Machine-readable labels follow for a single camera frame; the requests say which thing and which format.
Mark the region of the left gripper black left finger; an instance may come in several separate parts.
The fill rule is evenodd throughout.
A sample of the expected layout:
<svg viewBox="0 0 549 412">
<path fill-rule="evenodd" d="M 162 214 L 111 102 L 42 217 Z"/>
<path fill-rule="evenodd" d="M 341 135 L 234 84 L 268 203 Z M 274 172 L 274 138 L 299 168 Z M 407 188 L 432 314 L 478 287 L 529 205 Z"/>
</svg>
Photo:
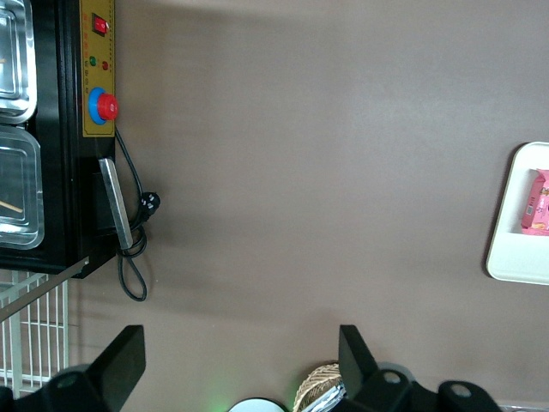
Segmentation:
<svg viewBox="0 0 549 412">
<path fill-rule="evenodd" d="M 146 369 L 144 328 L 125 327 L 90 364 L 69 367 L 34 393 L 1 388 L 2 411 L 119 411 Z"/>
</svg>

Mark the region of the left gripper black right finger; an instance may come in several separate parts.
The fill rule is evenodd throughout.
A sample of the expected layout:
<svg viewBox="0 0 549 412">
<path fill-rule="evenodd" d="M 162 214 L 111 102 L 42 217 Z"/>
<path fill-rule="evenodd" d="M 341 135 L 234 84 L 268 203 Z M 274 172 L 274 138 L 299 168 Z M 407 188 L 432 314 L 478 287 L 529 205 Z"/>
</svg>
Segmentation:
<svg viewBox="0 0 549 412">
<path fill-rule="evenodd" d="M 339 369 L 346 395 L 339 411 L 499 411 L 490 394 L 466 381 L 447 380 L 429 391 L 393 367 L 380 367 L 359 330 L 339 329 Z"/>
</svg>

